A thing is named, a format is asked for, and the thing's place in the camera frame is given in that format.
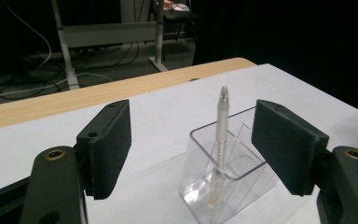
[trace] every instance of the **white table surface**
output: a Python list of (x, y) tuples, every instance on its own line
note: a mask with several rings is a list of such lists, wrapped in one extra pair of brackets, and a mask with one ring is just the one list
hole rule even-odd
[[(262, 64), (130, 99), (132, 146), (112, 195), (88, 197), (89, 223), (197, 223), (178, 190), (191, 130), (216, 120), (220, 89), (228, 86), (230, 114), (257, 99), (286, 106), (330, 136), (328, 149), (358, 148), (358, 109), (301, 80)], [(0, 129), (0, 188), (31, 173), (34, 158), (73, 146), (77, 134), (104, 107), (96, 105)], [(281, 182), (228, 223), (320, 223), (316, 187), (292, 196)]]

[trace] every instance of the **pen tip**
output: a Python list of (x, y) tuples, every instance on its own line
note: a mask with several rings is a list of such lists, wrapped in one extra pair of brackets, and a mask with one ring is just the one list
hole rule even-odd
[(223, 86), (220, 91), (220, 99), (228, 102), (228, 88), (227, 86)]

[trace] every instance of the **floor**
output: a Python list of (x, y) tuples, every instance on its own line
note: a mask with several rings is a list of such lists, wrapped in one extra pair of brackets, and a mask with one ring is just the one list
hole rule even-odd
[[(192, 38), (164, 40), (163, 64), (168, 70), (190, 66), (195, 43)], [(71, 51), (73, 67), (81, 88), (126, 78), (157, 73), (149, 61), (155, 55), (155, 43), (132, 43), (101, 49)], [(30, 97), (69, 91), (60, 52), (30, 55), (24, 58), (29, 67), (27, 78), (0, 72), (0, 104)]]

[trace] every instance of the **black curtain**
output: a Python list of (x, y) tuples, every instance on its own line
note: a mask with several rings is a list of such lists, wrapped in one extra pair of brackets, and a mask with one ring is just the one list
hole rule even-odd
[(358, 108), (358, 1), (204, 0), (193, 64), (270, 63)]
[[(6, 0), (22, 20), (61, 51), (50, 0)], [(63, 25), (120, 23), (120, 0), (58, 0)], [(0, 0), (0, 70), (27, 76), (22, 57), (48, 52), (46, 42), (19, 21)]]

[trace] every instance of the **desk leg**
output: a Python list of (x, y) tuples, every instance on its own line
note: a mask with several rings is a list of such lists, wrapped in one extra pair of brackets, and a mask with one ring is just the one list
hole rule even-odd
[(51, 4), (53, 6), (54, 18), (55, 18), (56, 25), (57, 25), (57, 33), (58, 33), (58, 37), (60, 39), (62, 55), (63, 55), (63, 59), (65, 60), (66, 81), (68, 82), (70, 91), (79, 89), (79, 84), (77, 81), (76, 73), (75, 73), (74, 67), (72, 66), (71, 55), (69, 54), (68, 45), (66, 44), (65, 37), (64, 37), (65, 31), (63, 30), (61, 16), (60, 16), (60, 10), (58, 9), (57, 1), (51, 0)]
[(158, 15), (156, 24), (156, 52), (155, 57), (150, 57), (150, 62), (160, 71), (166, 72), (168, 69), (162, 64), (162, 36), (164, 34), (164, 19), (163, 19), (164, 0), (158, 0)]

